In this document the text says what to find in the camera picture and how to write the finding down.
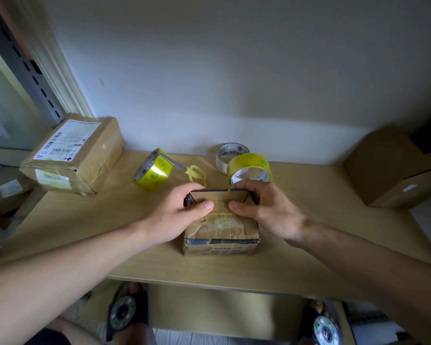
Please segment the white door frame trim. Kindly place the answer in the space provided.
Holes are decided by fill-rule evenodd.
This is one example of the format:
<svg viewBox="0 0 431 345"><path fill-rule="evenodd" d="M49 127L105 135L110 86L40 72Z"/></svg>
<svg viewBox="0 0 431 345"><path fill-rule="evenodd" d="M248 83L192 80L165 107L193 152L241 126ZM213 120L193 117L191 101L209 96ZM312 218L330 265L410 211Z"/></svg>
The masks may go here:
<svg viewBox="0 0 431 345"><path fill-rule="evenodd" d="M39 68L68 113L93 118L94 114L50 28L41 0L16 0L25 39Z"/></svg>

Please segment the white tape roll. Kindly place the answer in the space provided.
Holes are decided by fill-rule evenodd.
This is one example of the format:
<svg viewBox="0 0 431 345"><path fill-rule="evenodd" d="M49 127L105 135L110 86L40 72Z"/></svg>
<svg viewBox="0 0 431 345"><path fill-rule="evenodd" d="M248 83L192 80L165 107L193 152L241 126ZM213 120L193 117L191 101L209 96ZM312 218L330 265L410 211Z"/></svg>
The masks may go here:
<svg viewBox="0 0 431 345"><path fill-rule="evenodd" d="M221 173L227 175L227 166L230 160L247 153L250 153L250 150L245 145L238 143L223 144L216 151L216 167Z"/></svg>

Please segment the person's black sandal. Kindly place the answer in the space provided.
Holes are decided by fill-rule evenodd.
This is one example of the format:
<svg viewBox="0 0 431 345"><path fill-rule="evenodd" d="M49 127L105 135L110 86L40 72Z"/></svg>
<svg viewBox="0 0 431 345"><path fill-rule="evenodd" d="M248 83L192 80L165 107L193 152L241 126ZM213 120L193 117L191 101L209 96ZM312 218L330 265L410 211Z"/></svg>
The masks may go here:
<svg viewBox="0 0 431 345"><path fill-rule="evenodd" d="M149 327L148 284L140 283L140 290L125 293L129 284L129 282L119 284L109 305L106 342L111 342L117 333L127 329L130 325L145 324Z"/></svg>
<svg viewBox="0 0 431 345"><path fill-rule="evenodd" d="M301 315L297 345L343 345L337 309L329 299L307 299Z"/></svg>

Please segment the person's right black sandal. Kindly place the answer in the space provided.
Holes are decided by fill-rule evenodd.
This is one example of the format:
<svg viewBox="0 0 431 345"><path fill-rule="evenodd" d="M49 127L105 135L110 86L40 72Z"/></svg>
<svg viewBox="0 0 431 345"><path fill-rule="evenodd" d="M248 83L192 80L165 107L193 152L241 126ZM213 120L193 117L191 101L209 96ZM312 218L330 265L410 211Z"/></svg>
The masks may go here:
<svg viewBox="0 0 431 345"><path fill-rule="evenodd" d="M301 315L297 345L343 345L337 309L329 299L307 299Z"/></svg>

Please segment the person's left forearm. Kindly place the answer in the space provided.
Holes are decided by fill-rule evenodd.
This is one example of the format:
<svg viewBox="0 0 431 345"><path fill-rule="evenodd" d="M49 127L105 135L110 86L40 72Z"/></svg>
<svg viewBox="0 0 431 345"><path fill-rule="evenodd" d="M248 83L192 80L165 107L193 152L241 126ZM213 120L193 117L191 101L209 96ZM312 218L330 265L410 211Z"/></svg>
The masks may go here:
<svg viewBox="0 0 431 345"><path fill-rule="evenodd" d="M149 247L144 221L0 264L0 345L23 345Z"/></svg>

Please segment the person's right forearm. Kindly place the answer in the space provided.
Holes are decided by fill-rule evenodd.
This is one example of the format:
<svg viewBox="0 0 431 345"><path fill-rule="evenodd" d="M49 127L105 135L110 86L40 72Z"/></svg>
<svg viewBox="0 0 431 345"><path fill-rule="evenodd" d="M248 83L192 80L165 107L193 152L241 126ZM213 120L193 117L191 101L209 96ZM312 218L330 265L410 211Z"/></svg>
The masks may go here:
<svg viewBox="0 0 431 345"><path fill-rule="evenodd" d="M431 263L305 220L287 234L422 345L431 345Z"/></svg>

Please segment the plain brown cardboard box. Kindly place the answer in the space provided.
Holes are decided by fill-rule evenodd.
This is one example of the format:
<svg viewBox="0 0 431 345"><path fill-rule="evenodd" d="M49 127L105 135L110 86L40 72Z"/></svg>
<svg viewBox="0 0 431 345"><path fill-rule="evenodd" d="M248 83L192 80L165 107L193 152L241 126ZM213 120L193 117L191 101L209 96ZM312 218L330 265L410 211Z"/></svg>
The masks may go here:
<svg viewBox="0 0 431 345"><path fill-rule="evenodd" d="M431 153L395 127L367 134L343 166L368 207L411 209L431 196Z"/></svg>

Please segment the taped cardboard parcel with label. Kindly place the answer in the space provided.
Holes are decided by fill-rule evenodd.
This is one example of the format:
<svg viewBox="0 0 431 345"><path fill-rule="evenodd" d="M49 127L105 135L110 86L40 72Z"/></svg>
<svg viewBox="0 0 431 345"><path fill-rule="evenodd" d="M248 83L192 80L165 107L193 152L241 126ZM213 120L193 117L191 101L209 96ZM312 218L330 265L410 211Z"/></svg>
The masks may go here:
<svg viewBox="0 0 431 345"><path fill-rule="evenodd" d="M126 148L115 117L70 114L21 163L46 191L98 194Z"/></svg>

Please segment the person's left hand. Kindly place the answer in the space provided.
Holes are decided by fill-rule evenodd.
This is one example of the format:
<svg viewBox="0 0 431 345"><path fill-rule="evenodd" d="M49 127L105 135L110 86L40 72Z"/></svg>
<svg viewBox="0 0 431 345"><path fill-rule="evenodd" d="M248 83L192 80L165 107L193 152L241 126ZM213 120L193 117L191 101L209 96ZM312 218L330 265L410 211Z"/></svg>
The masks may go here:
<svg viewBox="0 0 431 345"><path fill-rule="evenodd" d="M187 183L174 187L169 192L141 224L148 246L172 241L185 231L188 226L184 199L191 191L203 189L197 183Z"/></svg>

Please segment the small worn cardboard box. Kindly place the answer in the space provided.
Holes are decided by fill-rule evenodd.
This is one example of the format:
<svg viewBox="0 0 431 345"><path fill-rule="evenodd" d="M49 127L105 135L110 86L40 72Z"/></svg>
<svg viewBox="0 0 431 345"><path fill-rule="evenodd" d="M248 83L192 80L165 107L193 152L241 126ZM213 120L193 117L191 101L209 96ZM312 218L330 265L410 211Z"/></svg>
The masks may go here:
<svg viewBox="0 0 431 345"><path fill-rule="evenodd" d="M187 257L253 255L261 241L258 223L228 208L231 201L252 205L251 192L245 189L195 190L187 195L184 204L190 209L204 201L212 201L214 208L185 229L183 254Z"/></svg>

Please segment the grey perforated metal shelf post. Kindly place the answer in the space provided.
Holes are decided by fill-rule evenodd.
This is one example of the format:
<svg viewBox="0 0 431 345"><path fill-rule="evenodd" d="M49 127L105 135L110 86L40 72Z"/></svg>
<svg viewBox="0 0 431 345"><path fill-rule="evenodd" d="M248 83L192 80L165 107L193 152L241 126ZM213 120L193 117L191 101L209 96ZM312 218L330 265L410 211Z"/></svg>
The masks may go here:
<svg viewBox="0 0 431 345"><path fill-rule="evenodd" d="M65 118L65 110L42 71L18 43L10 26L0 14L0 57L36 105L40 115L52 127Z"/></svg>

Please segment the cardboard box with small label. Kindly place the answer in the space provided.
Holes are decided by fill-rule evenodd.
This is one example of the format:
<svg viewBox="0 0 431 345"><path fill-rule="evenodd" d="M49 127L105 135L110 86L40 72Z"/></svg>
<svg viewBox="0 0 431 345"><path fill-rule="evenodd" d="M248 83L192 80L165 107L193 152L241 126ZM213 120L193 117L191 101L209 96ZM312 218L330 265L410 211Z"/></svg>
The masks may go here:
<svg viewBox="0 0 431 345"><path fill-rule="evenodd" d="M36 185L36 181L22 173L18 167L1 167L0 215L17 209Z"/></svg>

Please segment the person's left black sandal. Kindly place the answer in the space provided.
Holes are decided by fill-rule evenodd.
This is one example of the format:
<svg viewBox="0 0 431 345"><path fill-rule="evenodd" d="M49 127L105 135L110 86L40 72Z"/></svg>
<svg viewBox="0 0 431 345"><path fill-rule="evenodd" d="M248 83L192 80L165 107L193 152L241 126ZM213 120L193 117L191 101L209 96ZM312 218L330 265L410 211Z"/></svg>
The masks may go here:
<svg viewBox="0 0 431 345"><path fill-rule="evenodd" d="M145 324L149 327L148 284L140 283L140 290L125 293L129 284L129 282L119 284L109 305L106 342L111 342L117 333L127 329L130 325Z"/></svg>

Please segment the person's left leg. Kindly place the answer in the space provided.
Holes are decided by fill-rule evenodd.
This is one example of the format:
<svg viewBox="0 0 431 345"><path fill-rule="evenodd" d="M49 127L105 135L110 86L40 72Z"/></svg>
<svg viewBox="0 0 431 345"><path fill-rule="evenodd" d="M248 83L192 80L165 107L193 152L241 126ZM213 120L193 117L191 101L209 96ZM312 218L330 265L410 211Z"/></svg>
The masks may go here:
<svg viewBox="0 0 431 345"><path fill-rule="evenodd" d="M81 326L57 317L23 345L104 345Z"/></svg>

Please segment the person's right hand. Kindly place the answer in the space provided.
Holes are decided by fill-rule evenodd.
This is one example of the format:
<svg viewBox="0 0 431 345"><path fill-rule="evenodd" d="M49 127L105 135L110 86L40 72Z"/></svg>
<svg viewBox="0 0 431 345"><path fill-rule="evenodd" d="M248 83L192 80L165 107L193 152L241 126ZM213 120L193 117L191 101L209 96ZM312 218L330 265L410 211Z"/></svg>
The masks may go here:
<svg viewBox="0 0 431 345"><path fill-rule="evenodd" d="M244 189L253 193L253 202L259 207L259 226L270 234L284 239L289 245L300 248L304 230L310 218L295 206L272 182L241 180L231 189Z"/></svg>

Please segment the yellow tape roll with loose strip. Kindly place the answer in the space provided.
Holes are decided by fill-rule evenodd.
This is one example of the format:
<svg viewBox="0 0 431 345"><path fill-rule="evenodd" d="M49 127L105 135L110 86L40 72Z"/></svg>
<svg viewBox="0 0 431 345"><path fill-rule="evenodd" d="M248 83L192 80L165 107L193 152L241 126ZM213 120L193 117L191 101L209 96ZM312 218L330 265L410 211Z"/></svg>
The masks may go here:
<svg viewBox="0 0 431 345"><path fill-rule="evenodd" d="M139 188L153 192L165 183L174 167L179 168L184 173L187 167L173 160L164 150L157 148L140 165L133 183Z"/></svg>

